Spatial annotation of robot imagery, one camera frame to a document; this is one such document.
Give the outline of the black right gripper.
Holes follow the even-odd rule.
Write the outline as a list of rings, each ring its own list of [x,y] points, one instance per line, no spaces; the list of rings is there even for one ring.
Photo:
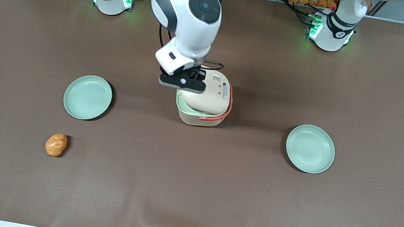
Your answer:
[[[206,79],[207,72],[205,69],[193,67],[191,69],[182,70],[180,68],[171,75],[162,67],[160,71],[161,74],[158,82],[163,86],[197,94],[202,94],[206,91],[204,80]]]

